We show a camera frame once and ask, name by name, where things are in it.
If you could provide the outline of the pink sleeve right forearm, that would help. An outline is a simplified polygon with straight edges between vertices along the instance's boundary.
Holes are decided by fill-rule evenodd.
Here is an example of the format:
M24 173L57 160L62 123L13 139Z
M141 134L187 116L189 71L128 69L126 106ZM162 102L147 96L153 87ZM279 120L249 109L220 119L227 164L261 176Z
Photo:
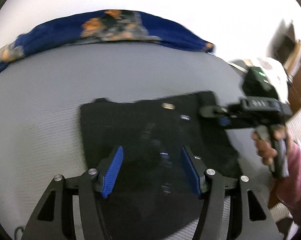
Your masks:
M301 148L292 142L288 150L289 176L275 182L270 194L269 207L284 204L294 222L301 225Z

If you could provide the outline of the right hand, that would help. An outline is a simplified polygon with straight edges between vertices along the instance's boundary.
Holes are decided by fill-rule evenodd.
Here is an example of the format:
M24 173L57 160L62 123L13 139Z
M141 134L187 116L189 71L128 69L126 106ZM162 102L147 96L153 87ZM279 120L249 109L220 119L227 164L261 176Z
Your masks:
M276 140L285 140L287 155L294 151L294 141L285 126L281 126L274 131L274 138ZM257 133L253 133L252 139L255 142L258 155L262 158L262 162L266 166L272 165L274 158L277 156L277 151L272 148L271 144L262 140Z

